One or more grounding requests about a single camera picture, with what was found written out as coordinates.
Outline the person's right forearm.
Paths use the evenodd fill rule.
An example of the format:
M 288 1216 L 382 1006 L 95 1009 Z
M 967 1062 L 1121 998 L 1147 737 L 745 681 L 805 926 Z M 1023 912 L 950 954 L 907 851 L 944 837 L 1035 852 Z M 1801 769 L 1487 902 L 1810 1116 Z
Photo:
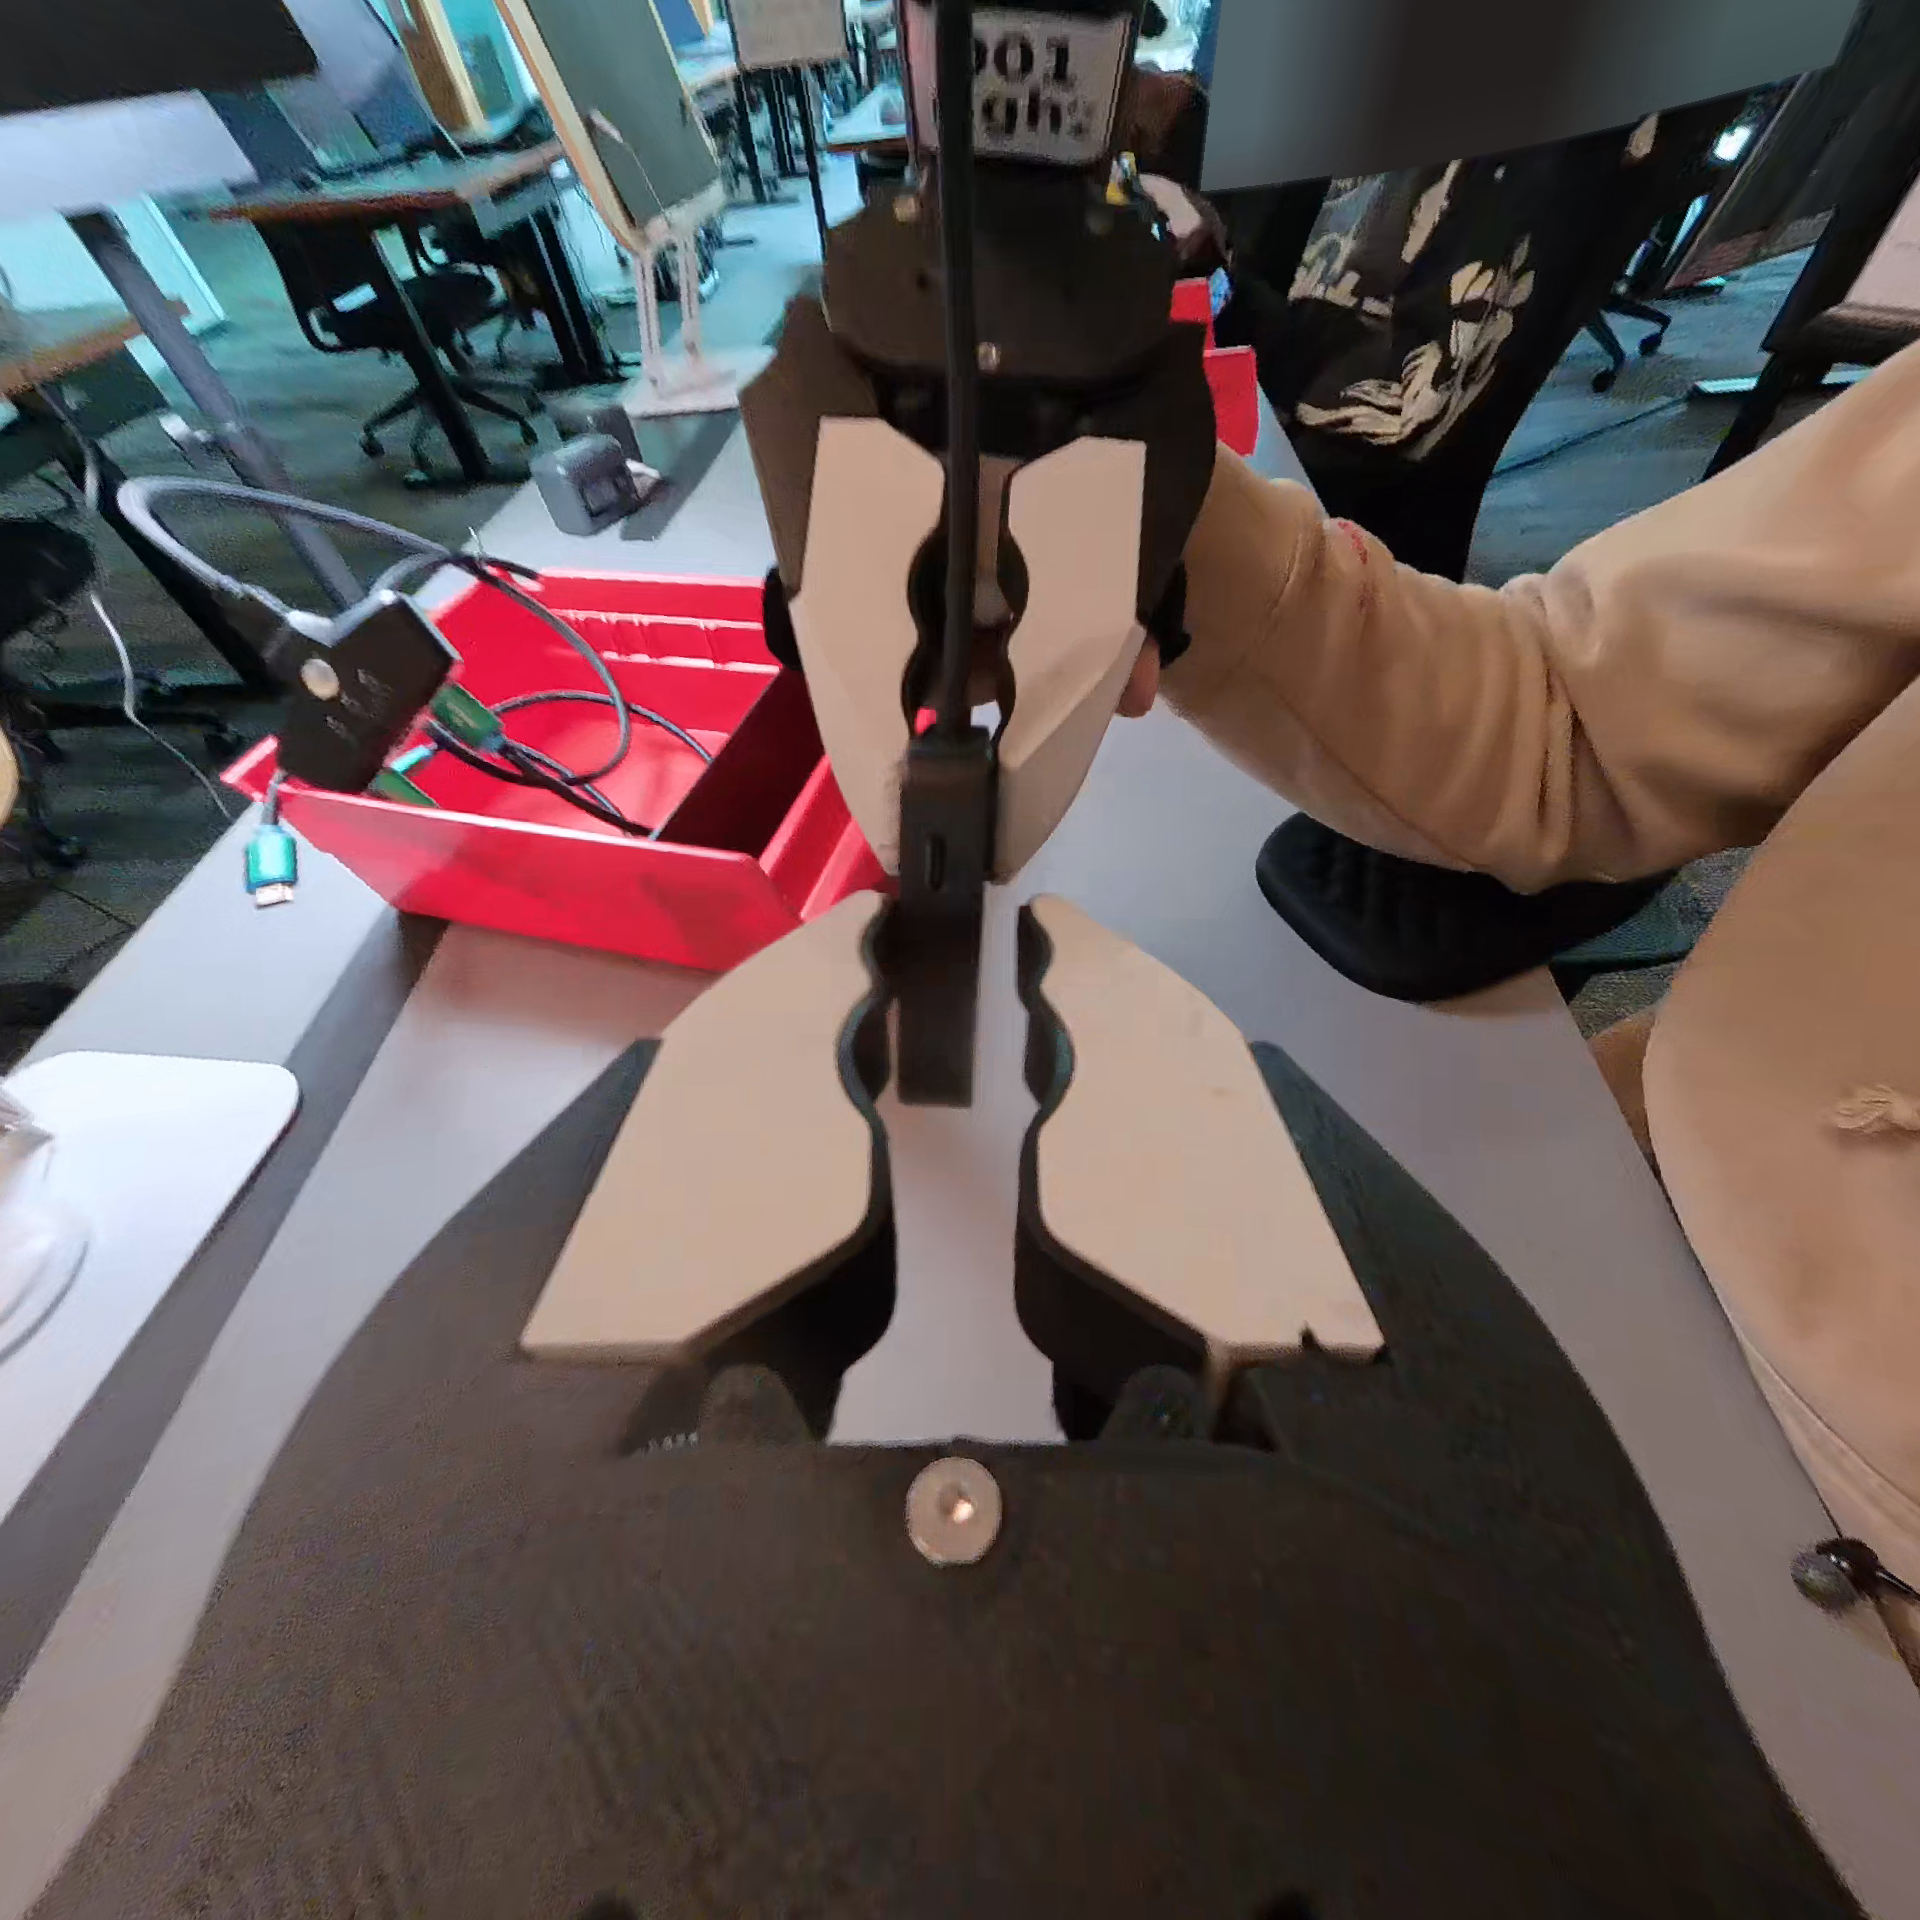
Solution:
M 1501 588 L 1216 448 L 1160 697 L 1357 844 L 1517 893 L 1755 845 L 1917 667 L 1917 348 Z

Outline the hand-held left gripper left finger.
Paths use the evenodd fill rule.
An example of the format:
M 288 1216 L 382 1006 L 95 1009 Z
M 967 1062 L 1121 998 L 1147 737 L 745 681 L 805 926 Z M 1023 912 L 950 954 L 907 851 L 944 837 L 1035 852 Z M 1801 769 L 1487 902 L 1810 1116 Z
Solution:
M 663 1032 L 519 1348 L 691 1360 L 826 1278 L 891 1216 L 881 897 L 847 897 Z

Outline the dark grey usb hub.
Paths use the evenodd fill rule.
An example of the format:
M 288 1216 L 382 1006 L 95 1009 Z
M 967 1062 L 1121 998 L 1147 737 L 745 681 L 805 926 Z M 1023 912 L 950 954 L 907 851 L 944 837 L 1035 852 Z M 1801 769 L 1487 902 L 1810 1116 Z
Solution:
M 965 1109 L 995 818 L 994 748 L 968 704 L 981 521 L 970 2 L 931 5 L 929 44 L 946 353 L 944 624 L 929 723 L 899 779 L 896 1080 L 905 1104 Z

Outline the whiteboard on stand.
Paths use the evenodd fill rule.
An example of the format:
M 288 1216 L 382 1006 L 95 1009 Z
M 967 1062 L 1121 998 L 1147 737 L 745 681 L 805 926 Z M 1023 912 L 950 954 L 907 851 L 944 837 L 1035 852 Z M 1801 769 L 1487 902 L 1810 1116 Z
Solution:
M 747 74 L 839 64 L 847 57 L 847 5 L 727 2 L 736 64 Z

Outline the black HDMI switch box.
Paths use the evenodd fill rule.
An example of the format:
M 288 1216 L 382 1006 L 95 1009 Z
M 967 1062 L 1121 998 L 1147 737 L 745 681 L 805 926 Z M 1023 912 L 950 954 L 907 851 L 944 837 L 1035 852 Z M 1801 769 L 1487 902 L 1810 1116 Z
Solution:
M 382 518 L 329 502 L 202 475 L 129 475 L 113 493 L 123 521 L 240 619 L 282 690 L 277 765 L 288 779 L 331 794 L 366 794 L 393 750 L 448 683 L 457 654 L 437 624 L 393 582 L 367 586 L 335 612 L 304 612 L 216 570 L 157 508 L 198 498 L 293 531 L 347 531 L 390 547 L 408 570 L 465 570 L 471 556 Z

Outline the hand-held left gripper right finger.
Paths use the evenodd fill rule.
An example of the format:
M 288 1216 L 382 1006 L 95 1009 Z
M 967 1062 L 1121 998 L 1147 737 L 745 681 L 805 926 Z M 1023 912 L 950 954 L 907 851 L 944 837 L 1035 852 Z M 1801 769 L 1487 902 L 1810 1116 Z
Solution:
M 1195 1338 L 1205 1362 L 1377 1356 L 1375 1315 L 1237 1025 L 1061 897 L 1033 899 L 1021 934 L 1027 1034 L 1062 1042 L 1062 1089 L 1035 1092 L 1045 1246 Z

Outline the person's beige hoodie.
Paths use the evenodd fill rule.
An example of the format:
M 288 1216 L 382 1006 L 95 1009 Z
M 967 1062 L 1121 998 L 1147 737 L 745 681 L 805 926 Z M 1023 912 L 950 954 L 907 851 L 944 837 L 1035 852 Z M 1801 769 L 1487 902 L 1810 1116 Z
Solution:
M 1649 1019 L 1649 1156 L 1914 1674 L 1917 690 L 1775 824 Z

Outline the white board stand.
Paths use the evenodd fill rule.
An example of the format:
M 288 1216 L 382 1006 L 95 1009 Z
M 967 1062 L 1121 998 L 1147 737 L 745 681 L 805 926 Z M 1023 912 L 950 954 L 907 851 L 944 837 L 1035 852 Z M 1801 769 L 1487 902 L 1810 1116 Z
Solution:
M 69 1300 L 131 1338 L 288 1133 L 269 1062 L 69 1050 L 5 1080 L 2 1358 Z
M 720 184 L 643 222 L 634 222 L 615 198 L 594 204 L 633 275 L 640 373 L 623 392 L 623 405 L 634 419 L 727 416 L 736 410 L 737 374 L 723 356 L 703 348 L 702 318 L 699 232 L 723 206 L 727 190 Z M 664 340 L 656 289 L 661 259 L 669 261 L 678 298 L 673 342 Z

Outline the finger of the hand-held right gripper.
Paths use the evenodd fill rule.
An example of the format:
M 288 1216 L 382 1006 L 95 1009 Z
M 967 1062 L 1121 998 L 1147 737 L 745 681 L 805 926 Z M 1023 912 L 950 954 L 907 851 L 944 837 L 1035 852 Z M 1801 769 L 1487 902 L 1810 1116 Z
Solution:
M 1141 657 L 1145 445 L 1079 440 L 1016 468 L 1005 525 L 1023 611 L 1005 643 L 991 878 L 1007 882 L 1081 794 Z
M 914 564 L 944 518 L 941 461 L 880 419 L 819 422 L 800 588 L 786 596 L 832 774 L 880 868 L 898 876 Z

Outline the red plastic bin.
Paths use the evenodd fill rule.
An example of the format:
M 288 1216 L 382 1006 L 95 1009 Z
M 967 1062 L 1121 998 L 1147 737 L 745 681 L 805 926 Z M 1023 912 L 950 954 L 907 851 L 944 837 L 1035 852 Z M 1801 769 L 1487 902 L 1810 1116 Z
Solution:
M 1205 331 L 1205 373 L 1214 402 L 1216 440 L 1241 460 L 1256 453 L 1264 395 L 1256 378 L 1256 353 L 1250 346 L 1224 346 L 1216 339 L 1216 305 L 1208 280 L 1176 280 L 1169 294 L 1175 322 Z
M 398 801 L 285 779 L 280 818 L 304 844 L 403 914 L 695 972 L 728 972 L 881 888 L 826 754 L 759 859 L 656 844 L 782 667 L 763 643 L 759 580 L 551 570 L 527 589 L 627 702 L 627 750 L 592 794 L 633 833 L 502 782 L 495 756 L 448 754 L 415 723 L 389 756 L 407 782 Z

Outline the black board with wooden edge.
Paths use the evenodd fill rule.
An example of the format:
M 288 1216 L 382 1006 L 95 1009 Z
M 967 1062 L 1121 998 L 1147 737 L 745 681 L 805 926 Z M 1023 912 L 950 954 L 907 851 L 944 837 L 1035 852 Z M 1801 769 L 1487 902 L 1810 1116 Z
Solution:
M 723 206 L 703 112 L 650 2 L 498 2 L 589 204 L 623 249 Z

